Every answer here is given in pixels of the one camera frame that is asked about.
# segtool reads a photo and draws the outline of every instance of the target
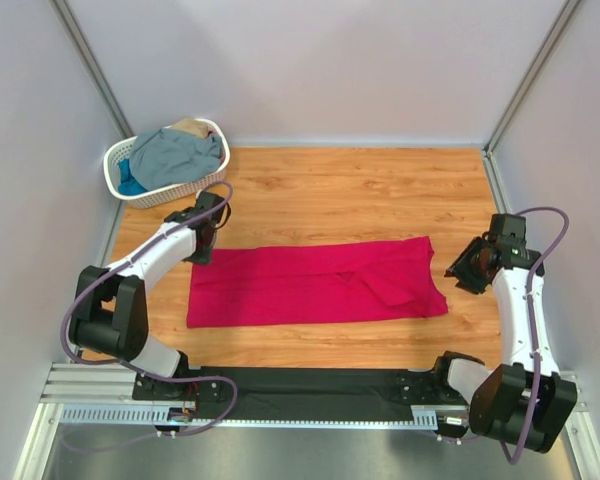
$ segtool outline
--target red cloth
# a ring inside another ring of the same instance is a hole
[[[191,275],[187,326],[433,317],[447,313],[429,237],[213,252]]]

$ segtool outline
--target wooden floor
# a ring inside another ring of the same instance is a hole
[[[471,149],[235,148],[227,180],[233,215],[216,247],[324,245],[429,235],[433,278],[450,313],[431,319],[190,330],[190,264],[151,292],[151,332],[191,364],[429,368],[445,350],[499,364],[491,292],[473,296],[443,278],[495,211],[480,154]],[[144,242],[192,197],[149,210],[127,208],[113,253]]]

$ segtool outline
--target beige cloth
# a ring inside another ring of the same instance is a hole
[[[171,129],[190,133],[200,138],[207,138],[209,136],[209,125],[194,118],[183,118],[171,125]]]

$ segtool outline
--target cable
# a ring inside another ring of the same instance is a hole
[[[212,382],[213,381],[213,382],[225,382],[225,383],[228,383],[229,385],[231,385],[231,388],[233,389],[233,395],[231,397],[231,401],[229,402],[229,405],[227,406],[227,408],[225,408],[224,411],[220,415],[218,415],[215,419],[211,420],[209,423],[201,425],[200,427],[183,430],[182,432],[177,432],[174,434],[175,437],[190,437],[192,435],[197,435],[198,433],[206,432],[207,430],[213,428],[218,423],[220,423],[222,420],[224,420],[225,417],[229,414],[229,412],[231,412],[231,410],[233,410],[233,407],[235,406],[236,401],[238,399],[238,386],[235,384],[235,382],[233,380],[231,380],[228,377],[214,375],[214,376],[208,376],[208,377],[170,378],[170,377],[163,377],[161,375],[154,375],[149,372],[144,372],[141,369],[136,368],[133,365],[129,365],[127,363],[123,363],[123,365],[139,374],[144,374],[147,377],[154,378],[156,380],[161,380],[163,382],[189,383],[189,382]],[[128,447],[130,445],[134,445],[136,443],[158,437],[157,433],[148,433],[146,435],[141,435],[139,437],[132,438],[130,440],[127,440],[126,442],[117,443],[115,445],[110,445],[110,446],[101,447],[101,448],[84,449],[84,448],[74,447],[73,445],[68,443],[65,440],[66,436],[67,435],[62,435],[59,438],[62,446],[73,453],[79,453],[79,454],[95,454],[95,453],[110,452],[112,450],[117,450],[119,448]],[[161,435],[160,437],[161,438],[171,438],[168,435]]]
[[[531,382],[531,394],[529,395],[529,403],[527,405],[527,411],[524,417],[524,423],[522,424],[522,430],[520,432],[520,437],[518,438],[518,443],[516,444],[516,449],[511,455],[507,445],[504,442],[500,442],[502,446],[502,451],[504,452],[505,457],[511,465],[515,465],[520,461],[520,457],[522,457],[522,451],[524,450],[524,446],[527,442],[527,438],[529,437],[529,430],[531,429],[531,423],[533,422],[533,413],[536,409],[536,401],[538,400],[538,391],[540,390],[540,376],[541,376],[541,365],[542,358],[540,356],[540,341],[538,339],[538,325],[536,323],[536,311],[533,300],[533,278],[540,268],[542,262],[544,262],[551,252],[555,250],[558,244],[562,241],[567,230],[569,229],[569,216],[562,210],[556,207],[533,207],[527,208],[518,212],[516,215],[524,215],[526,213],[532,212],[555,212],[562,217],[563,224],[560,233],[553,240],[551,245],[540,255],[540,257],[535,261],[531,270],[529,270],[529,274],[527,275],[527,284],[526,284],[526,297],[527,297],[527,311],[529,312],[529,329],[531,331],[531,348],[533,349],[533,380]]]
[[[80,303],[82,303],[82,301],[87,297],[87,295],[89,295],[91,292],[93,292],[93,290],[95,290],[99,285],[102,285],[109,278],[113,277],[114,275],[116,275],[120,271],[124,270],[125,268],[133,265],[140,258],[142,258],[148,251],[150,251],[153,247],[155,247],[158,243],[160,243],[162,240],[167,238],[169,235],[172,235],[173,233],[175,233],[178,230],[181,230],[183,228],[187,228],[189,225],[197,223],[200,220],[208,218],[211,215],[213,215],[214,213],[216,213],[218,210],[224,208],[224,206],[229,203],[229,200],[231,200],[231,197],[233,196],[233,186],[230,183],[224,182],[224,181],[214,182],[211,185],[209,185],[208,187],[206,187],[203,191],[207,191],[210,188],[218,186],[218,185],[224,185],[229,190],[226,198],[224,198],[218,205],[210,208],[209,210],[207,210],[204,213],[201,213],[200,215],[190,218],[189,220],[170,228],[169,230],[167,230],[165,232],[164,235],[156,235],[153,239],[151,239],[149,242],[147,242],[147,244],[144,247],[142,247],[140,250],[138,250],[135,253],[135,255],[133,255],[131,258],[129,258],[126,262],[123,262],[122,264],[118,265],[117,267],[112,268],[107,273],[105,273],[104,275],[99,277],[97,280],[95,280],[93,283],[91,283],[89,286],[87,286],[87,288],[85,288],[82,292],[80,292],[80,294],[75,298],[73,303],[67,309],[67,312],[64,314],[64,317],[62,318],[62,324],[60,325],[60,343],[62,345],[62,349],[64,350],[64,352],[67,354],[67,356],[71,360],[73,360],[76,363],[81,363],[81,364],[86,364],[86,365],[107,365],[107,364],[117,362],[117,360],[115,360],[115,359],[86,360],[84,358],[77,356],[75,353],[73,353],[73,351],[71,350],[71,347],[69,346],[69,340],[67,337],[69,322],[71,321],[71,316],[73,315],[73,312],[76,310],[76,308],[78,308],[78,305],[80,305]],[[131,370],[139,373],[140,375],[144,375],[146,377],[153,378],[155,380],[159,380],[162,382],[190,383],[190,382],[218,381],[218,382],[228,383],[231,386],[231,388],[233,389],[233,395],[231,397],[231,401],[229,402],[229,405],[227,406],[227,408],[218,417],[216,417],[215,419],[211,420],[209,423],[202,425],[200,427],[196,427],[193,429],[188,429],[188,430],[184,430],[182,432],[178,432],[175,434],[175,436],[178,436],[178,437],[188,437],[191,435],[196,435],[198,433],[205,432],[205,431],[209,430],[210,428],[214,427],[215,425],[220,423],[224,418],[226,418],[226,416],[231,412],[231,410],[235,406],[236,401],[238,399],[238,386],[235,384],[235,382],[233,380],[231,380],[230,378],[227,378],[227,377],[206,376],[206,377],[170,378],[170,377],[163,377],[162,375],[157,375],[157,374],[153,374],[150,372],[145,372],[145,371],[143,371],[137,367],[134,367],[133,365],[130,365],[126,362],[120,362],[120,363],[122,365],[124,365],[125,367],[130,368]],[[101,453],[101,452],[107,452],[107,451],[114,450],[117,448],[129,446],[129,445],[132,445],[132,444],[144,441],[144,440],[148,440],[149,438],[156,438],[156,434],[147,434],[147,435],[143,435],[141,437],[137,437],[137,438],[131,439],[129,441],[126,441],[126,442],[123,442],[123,443],[120,443],[117,445],[112,445],[110,447],[89,449],[89,450],[80,449],[80,448],[77,448],[77,447],[74,447],[74,446],[68,444],[66,442],[66,440],[64,439],[64,436],[60,437],[60,441],[65,448],[67,448],[68,450],[71,450],[72,452],[75,452],[75,453]]]

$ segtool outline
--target white wall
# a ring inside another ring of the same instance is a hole
[[[547,315],[600,435],[600,0],[583,2],[496,159],[513,210],[550,204],[571,217],[548,261]],[[546,246],[558,223],[531,221],[532,245]]]
[[[70,0],[136,131],[484,143],[563,0]]]
[[[10,478],[78,272],[115,204],[101,155],[117,133],[47,2],[0,2],[0,479]]]

